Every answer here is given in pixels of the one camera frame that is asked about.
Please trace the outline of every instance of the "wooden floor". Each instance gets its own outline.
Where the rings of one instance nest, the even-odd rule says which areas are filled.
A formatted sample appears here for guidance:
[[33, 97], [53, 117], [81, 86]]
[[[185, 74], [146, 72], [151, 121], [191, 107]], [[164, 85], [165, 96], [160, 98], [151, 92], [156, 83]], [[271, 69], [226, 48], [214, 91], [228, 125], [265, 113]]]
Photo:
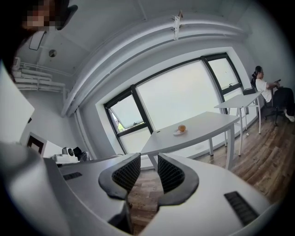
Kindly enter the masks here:
[[[274, 127], [272, 118], [263, 119], [261, 135], [258, 127], [258, 121], [255, 121], [243, 133], [241, 157], [238, 156], [240, 137], [236, 138], [231, 171], [274, 203], [284, 197], [295, 168], [295, 123], [278, 118], [278, 127]], [[215, 150], [213, 156], [204, 155], [197, 160], [225, 167], [226, 147]], [[139, 234], [154, 217], [158, 198], [163, 194], [157, 172], [141, 171], [128, 196], [133, 204], [130, 213], [134, 235]]]

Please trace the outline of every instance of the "black window frame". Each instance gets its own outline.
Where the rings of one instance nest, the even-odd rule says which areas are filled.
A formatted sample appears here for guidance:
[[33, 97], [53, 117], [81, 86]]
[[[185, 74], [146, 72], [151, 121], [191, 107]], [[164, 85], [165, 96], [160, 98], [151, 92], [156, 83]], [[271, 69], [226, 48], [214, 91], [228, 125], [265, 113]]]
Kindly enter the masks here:
[[[138, 108], [138, 111], [139, 111], [139, 113], [140, 113], [140, 115], [141, 115], [142, 120], [143, 120], [144, 123], [143, 124], [139, 124], [139, 125], [134, 126], [134, 127], [130, 127], [127, 130], [124, 130], [122, 132], [118, 132], [117, 129], [115, 128], [116, 125], [115, 125], [114, 120], [113, 120], [113, 118], [111, 116], [111, 110], [110, 110], [110, 108], [112, 106], [114, 106], [115, 104], [117, 104], [118, 102], [122, 101], [123, 99], [129, 97], [130, 95], [133, 96], [133, 99], [135, 101], [135, 104], [136, 104], [136, 106]], [[109, 122], [111, 124], [111, 127], [112, 127], [112, 129], [113, 129], [113, 131], [114, 131], [114, 133], [115, 133], [115, 135], [117, 137], [117, 140], [120, 143], [120, 146], [123, 149], [123, 151], [124, 151], [125, 154], [127, 154], [127, 151], [126, 151], [126, 149], [125, 149], [125, 147], [124, 147], [124, 145], [123, 145], [120, 137], [122, 137], [124, 135], [127, 135], [127, 134], [130, 134], [132, 132], [141, 130], [141, 129], [146, 128], [146, 127], [148, 128], [148, 130], [149, 130], [149, 132], [151, 134], [153, 133], [153, 128], [152, 128], [152, 126], [151, 126], [151, 124], [150, 124], [150, 122], [148, 120], [148, 117], [147, 117], [145, 111], [144, 111], [144, 108], [142, 106], [142, 103], [141, 103], [141, 101], [139, 99], [139, 96], [137, 94], [137, 91], [136, 91], [136, 88], [135, 88], [134, 85], [131, 85], [130, 88], [124, 90], [122, 93], [118, 94], [113, 99], [109, 100], [106, 104], [104, 104], [104, 108], [106, 110], [106, 115], [107, 115], [107, 118], [108, 118], [108, 120], [109, 120]]]
[[[213, 69], [211, 68], [211, 66], [209, 64], [209, 61], [214, 61], [214, 60], [218, 60], [218, 59], [226, 59], [228, 61], [228, 63], [230, 64], [230, 67], [232, 68], [232, 70], [233, 70], [233, 72], [234, 72], [234, 74], [236, 76], [236, 79], [238, 81], [237, 84], [232, 85], [232, 86], [230, 86], [228, 88], [225, 88], [225, 89], [221, 89], [219, 81], [218, 81], [217, 77], [215, 76], [214, 71], [213, 71]], [[239, 76], [239, 73], [237, 72], [232, 60], [230, 59], [230, 57], [229, 57], [229, 55], [227, 53], [219, 53], [219, 54], [214, 54], [214, 55], [203, 56], [203, 61], [204, 61], [205, 64], [208, 64], [208, 67], [211, 68], [212, 74], [214, 75], [213, 79], [215, 80], [216, 84], [218, 84], [218, 86], [219, 86], [218, 88], [221, 91], [222, 96], [225, 95], [225, 94], [228, 94], [231, 91], [234, 91], [234, 90], [236, 90], [238, 88], [241, 88], [242, 91], [244, 91], [244, 87], [243, 87], [241, 78]]]
[[[209, 64], [209, 61], [217, 60], [217, 59], [227, 59], [227, 61], [229, 62], [230, 66], [231, 66], [231, 68], [232, 68], [232, 70], [233, 70], [233, 72], [234, 72], [234, 74], [235, 74], [235, 76], [236, 76], [236, 78], [238, 80], [238, 84], [232, 85], [232, 86], [230, 86], [230, 87], [228, 87], [226, 89], [223, 89], [223, 90], [221, 89], [220, 84], [219, 84], [219, 81], [218, 81], [218, 79], [217, 79], [217, 77], [216, 77], [216, 75], [215, 75], [212, 67]], [[153, 79], [153, 78], [155, 78], [155, 77], [157, 77], [157, 76], [165, 73], [165, 72], [168, 72], [168, 71], [173, 70], [173, 69], [175, 69], [177, 67], [180, 67], [182, 65], [186, 65], [186, 64], [189, 64], [191, 62], [198, 61], [198, 60], [199, 61], [202, 61], [203, 64], [205, 65], [206, 69], [208, 70], [209, 75], [211, 76], [212, 81], [213, 81], [213, 83], [215, 85], [215, 89], [217, 91], [217, 94], [220, 97], [220, 99], [222, 100], [222, 102], [225, 101], [224, 100], [224, 95], [225, 94], [227, 94], [227, 93], [229, 93], [231, 91], [234, 91], [234, 90], [236, 90], [238, 88], [241, 88], [242, 91], [244, 91], [244, 87], [243, 87], [241, 78], [240, 78], [240, 76], [239, 76], [239, 74], [238, 74], [238, 72], [237, 72], [237, 70], [236, 70], [233, 62], [231, 61], [231, 59], [230, 59], [230, 57], [228, 56], [227, 53], [218, 53], [218, 54], [206, 55], [206, 56], [201, 56], [199, 58], [195, 58], [195, 59], [191, 59], [191, 60], [188, 60], [188, 61], [184, 61], [184, 62], [178, 63], [176, 65], [170, 66], [170, 67], [168, 67], [166, 69], [163, 69], [163, 70], [161, 70], [161, 71], [159, 71], [159, 72], [157, 72], [157, 73], [155, 73], [155, 74], [153, 74], [153, 75], [151, 75], [151, 76], [149, 76], [149, 77], [147, 77], [147, 78], [139, 81], [138, 83], [131, 85], [128, 89], [124, 90], [123, 92], [121, 92], [120, 94], [118, 94], [117, 96], [115, 96], [114, 98], [112, 98], [111, 100], [109, 100], [106, 104], [104, 104], [104, 107], [105, 107], [105, 110], [106, 110], [106, 114], [107, 114], [107, 117], [108, 117], [109, 122], [111, 124], [111, 127], [112, 127], [112, 129], [113, 129], [113, 131], [114, 131], [114, 133], [115, 133], [115, 135], [117, 137], [117, 140], [118, 140], [118, 142], [119, 142], [119, 144], [120, 144], [120, 146], [123, 149], [123, 151], [124, 151], [125, 154], [127, 154], [127, 152], [125, 150], [125, 147], [124, 147], [124, 145], [123, 145], [120, 137], [122, 137], [122, 136], [124, 136], [126, 134], [129, 134], [129, 133], [135, 132], [137, 130], [141, 130], [141, 129], [145, 128], [145, 127], [148, 127], [148, 130], [150, 131], [151, 134], [154, 131], [153, 128], [152, 128], [152, 126], [151, 126], [151, 124], [150, 124], [150, 121], [148, 119], [148, 116], [147, 116], [147, 114], [146, 114], [146, 112], [145, 112], [145, 110], [143, 108], [142, 102], [141, 102], [141, 100], [140, 100], [140, 98], [138, 96], [138, 93], [136, 91], [136, 87], [139, 86], [139, 85], [141, 85], [141, 84], [143, 84], [143, 83], [145, 83], [145, 82], [147, 82], [150, 79]], [[139, 111], [140, 115], [142, 116], [142, 119], [143, 119], [143, 122], [144, 123], [143, 124], [139, 124], [139, 125], [134, 126], [134, 127], [131, 127], [131, 128], [129, 128], [127, 130], [124, 130], [124, 131], [118, 133], [117, 130], [116, 130], [116, 128], [115, 128], [115, 123], [113, 121], [113, 118], [112, 118], [112, 116], [110, 114], [110, 108], [113, 105], [117, 104], [118, 102], [120, 102], [121, 100], [125, 99], [126, 97], [128, 97], [130, 95], [133, 96], [134, 101], [136, 103], [136, 106], [138, 108], [138, 111]], [[225, 114], [228, 114], [228, 110], [227, 109], [221, 109], [221, 112], [222, 113], [225, 113]]]

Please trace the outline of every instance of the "woman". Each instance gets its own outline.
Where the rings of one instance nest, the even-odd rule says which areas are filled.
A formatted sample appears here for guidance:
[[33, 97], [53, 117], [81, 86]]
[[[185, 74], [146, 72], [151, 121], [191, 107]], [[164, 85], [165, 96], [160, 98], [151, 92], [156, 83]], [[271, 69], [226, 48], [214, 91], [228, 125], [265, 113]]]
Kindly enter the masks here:
[[291, 121], [295, 122], [294, 117], [294, 95], [290, 88], [282, 88], [279, 83], [269, 83], [263, 81], [263, 70], [261, 66], [255, 68], [255, 72], [252, 75], [256, 80], [256, 88], [258, 91], [262, 91], [262, 96], [266, 102], [271, 102], [271, 90], [273, 89], [273, 104], [279, 107], [285, 107], [285, 115]]

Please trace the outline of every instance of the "white wall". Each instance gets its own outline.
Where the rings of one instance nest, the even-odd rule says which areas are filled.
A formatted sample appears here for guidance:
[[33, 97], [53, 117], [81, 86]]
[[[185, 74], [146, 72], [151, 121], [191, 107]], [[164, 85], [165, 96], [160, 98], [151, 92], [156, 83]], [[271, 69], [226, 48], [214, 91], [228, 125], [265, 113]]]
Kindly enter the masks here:
[[33, 111], [0, 61], [0, 142], [19, 142]]
[[21, 143], [27, 144], [30, 132], [62, 148], [80, 147], [86, 151], [77, 131], [74, 117], [60, 116], [63, 105], [62, 94], [44, 91], [23, 91], [24, 96], [35, 108], [32, 121], [27, 124]]
[[294, 56], [275, 21], [252, 2], [238, 24], [248, 29], [245, 46], [256, 65], [263, 67], [264, 79], [268, 82], [282, 79], [281, 85], [292, 88], [295, 93]]
[[255, 63], [242, 42], [224, 38], [217, 40], [190, 38], [174, 41], [147, 51], [111, 74], [112, 78], [96, 90], [81, 108], [83, 123], [89, 138], [92, 139], [95, 152], [102, 157], [122, 153], [103, 108], [104, 103], [130, 85], [169, 66], [202, 55], [224, 52], [230, 55], [244, 88], [249, 88], [249, 75], [252, 74]]

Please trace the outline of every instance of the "white ceiling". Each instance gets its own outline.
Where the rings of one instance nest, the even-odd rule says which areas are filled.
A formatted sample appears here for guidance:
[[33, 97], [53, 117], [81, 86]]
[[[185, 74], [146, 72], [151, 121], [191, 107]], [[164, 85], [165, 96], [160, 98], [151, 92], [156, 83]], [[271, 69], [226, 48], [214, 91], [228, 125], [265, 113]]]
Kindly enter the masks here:
[[[239, 0], [71, 0], [78, 6], [70, 22], [61, 31], [47, 32], [38, 51], [24, 44], [18, 56], [23, 62], [39, 64], [74, 74], [81, 63], [100, 45], [120, 31], [138, 22], [162, 14], [206, 12], [215, 15], [232, 12]], [[57, 56], [50, 58], [48, 51]]]

